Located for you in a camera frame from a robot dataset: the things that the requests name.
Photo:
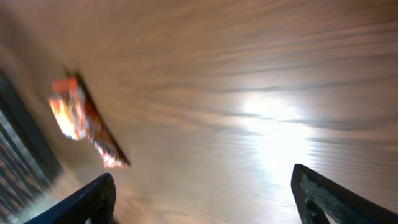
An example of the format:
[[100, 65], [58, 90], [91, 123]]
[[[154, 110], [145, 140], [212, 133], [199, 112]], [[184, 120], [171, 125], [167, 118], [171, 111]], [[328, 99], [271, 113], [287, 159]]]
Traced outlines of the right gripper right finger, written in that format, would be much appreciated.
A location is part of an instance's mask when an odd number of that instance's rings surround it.
[[295, 164], [291, 189], [302, 223], [397, 223], [397, 214]]

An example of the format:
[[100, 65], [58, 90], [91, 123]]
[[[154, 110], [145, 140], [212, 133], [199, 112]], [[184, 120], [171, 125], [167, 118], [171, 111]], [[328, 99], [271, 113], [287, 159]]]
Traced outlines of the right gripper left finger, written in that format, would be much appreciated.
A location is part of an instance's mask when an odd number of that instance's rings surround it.
[[116, 203], [116, 186], [104, 173], [26, 224], [110, 224]]

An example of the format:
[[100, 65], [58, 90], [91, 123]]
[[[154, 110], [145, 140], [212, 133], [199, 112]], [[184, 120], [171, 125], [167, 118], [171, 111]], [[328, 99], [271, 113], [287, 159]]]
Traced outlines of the orange Top chocolate bar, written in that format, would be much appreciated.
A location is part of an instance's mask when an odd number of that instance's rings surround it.
[[125, 153], [123, 153], [123, 150], [99, 114], [83, 77], [79, 73], [76, 73], [74, 77], [76, 78], [80, 90], [85, 95], [84, 111], [86, 124], [88, 125], [88, 139], [98, 150], [104, 167], [107, 169], [130, 167], [131, 163], [129, 159]]

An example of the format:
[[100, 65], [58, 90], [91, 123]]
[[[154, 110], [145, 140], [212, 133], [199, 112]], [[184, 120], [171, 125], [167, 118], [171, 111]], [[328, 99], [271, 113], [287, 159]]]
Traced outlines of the small orange tissue pack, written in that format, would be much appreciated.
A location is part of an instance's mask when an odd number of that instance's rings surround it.
[[52, 84], [53, 95], [48, 99], [61, 132], [74, 141], [86, 137], [83, 93], [78, 80], [70, 77]]

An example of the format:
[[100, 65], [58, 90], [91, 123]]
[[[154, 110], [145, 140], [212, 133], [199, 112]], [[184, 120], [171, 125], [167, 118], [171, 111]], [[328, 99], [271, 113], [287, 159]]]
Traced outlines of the grey plastic mesh basket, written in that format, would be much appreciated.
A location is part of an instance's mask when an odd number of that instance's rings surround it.
[[62, 167], [1, 72], [1, 223], [25, 223], [59, 202], [50, 190]]

